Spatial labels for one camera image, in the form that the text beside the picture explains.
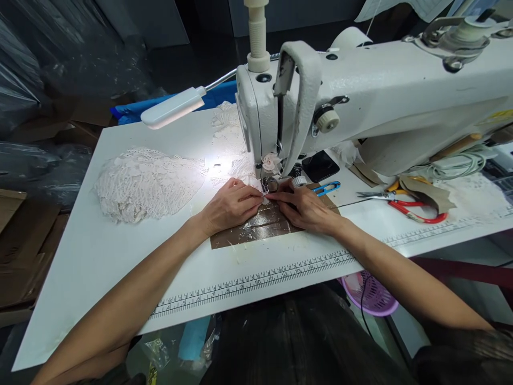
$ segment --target ruler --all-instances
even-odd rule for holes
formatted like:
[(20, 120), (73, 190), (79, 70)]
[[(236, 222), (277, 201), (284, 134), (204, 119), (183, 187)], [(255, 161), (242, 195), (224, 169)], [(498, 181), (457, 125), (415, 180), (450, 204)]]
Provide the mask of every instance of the ruler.
[[(505, 209), (502, 213), (498, 213), (497, 217), (498, 219), (502, 219), (512, 215), (513, 206)], [(453, 223), (445, 222), (434, 226), (423, 227), (418, 230), (384, 238), (381, 239), (381, 241), (392, 248), (398, 248), (408, 243), (426, 240), (450, 232), (457, 232), (458, 230), (476, 226), (480, 223), (481, 220), (478, 218), (464, 218)], [(294, 280), (305, 275), (317, 274), (324, 270), (341, 267), (354, 262), (356, 262), (356, 259), (353, 255), (347, 249), (340, 248), (340, 250), (299, 262), (276, 266), (269, 270), (219, 282), (215, 285), (163, 298), (150, 315), (150, 320), (175, 314), (193, 307), (204, 306), (214, 301), (222, 301), (249, 291), (280, 285), (286, 281)]]

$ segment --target smartphone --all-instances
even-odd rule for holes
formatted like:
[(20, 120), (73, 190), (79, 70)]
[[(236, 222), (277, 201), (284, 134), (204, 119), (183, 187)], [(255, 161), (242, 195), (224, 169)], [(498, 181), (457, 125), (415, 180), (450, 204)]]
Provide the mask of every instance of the smartphone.
[(310, 158), (303, 159), (303, 171), (314, 183), (318, 183), (340, 171), (340, 167), (325, 151), (320, 151)]

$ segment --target white sewing machine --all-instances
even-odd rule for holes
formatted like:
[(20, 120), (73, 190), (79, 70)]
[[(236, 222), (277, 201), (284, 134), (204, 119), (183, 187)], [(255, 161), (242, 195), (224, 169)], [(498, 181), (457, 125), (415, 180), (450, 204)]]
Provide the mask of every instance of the white sewing machine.
[[(282, 159), (280, 176), (298, 177), (298, 158), (360, 138), (367, 138), (360, 148), (365, 163), (396, 175), (481, 134), (463, 151), (513, 121), (513, 28), (489, 18), (493, 11), (439, 18), (421, 36), (376, 45), (364, 45), (370, 40), (352, 27), (329, 52), (286, 42), (279, 60), (270, 61), (267, 3), (245, 0), (251, 53), (236, 72), (239, 117), (259, 179), (272, 176), (262, 167), (266, 155)], [(177, 96), (192, 93), (182, 103), (190, 111), (204, 92), (191, 88)], [(160, 120), (170, 110), (155, 108)]]

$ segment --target cardboard box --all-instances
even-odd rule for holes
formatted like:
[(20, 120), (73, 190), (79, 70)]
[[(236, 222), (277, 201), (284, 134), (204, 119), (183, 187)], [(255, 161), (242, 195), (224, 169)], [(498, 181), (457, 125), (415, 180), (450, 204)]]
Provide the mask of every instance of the cardboard box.
[(54, 114), (18, 126), (10, 142), (31, 143), (62, 136), (60, 143), (78, 143), (94, 148), (103, 128), (117, 124), (110, 108), (125, 99), (63, 97), (53, 101)]
[(0, 189), (0, 233), (26, 197), (26, 192)]
[(30, 317), (67, 223), (59, 210), (28, 199), (0, 233), (0, 327)]

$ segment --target plastic basket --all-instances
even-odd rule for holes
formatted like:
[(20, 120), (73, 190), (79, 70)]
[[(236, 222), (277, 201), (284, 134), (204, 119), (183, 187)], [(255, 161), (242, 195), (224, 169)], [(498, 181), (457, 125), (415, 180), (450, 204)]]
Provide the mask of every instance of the plastic basket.
[[(352, 284), (347, 284), (346, 279), (351, 278)], [(385, 287), (379, 283), (367, 270), (359, 273), (343, 276), (338, 281), (344, 286), (350, 300), (361, 309), (362, 290), (365, 281), (365, 293), (363, 293), (363, 311), (374, 317), (386, 317), (396, 311), (399, 302), (392, 297)]]

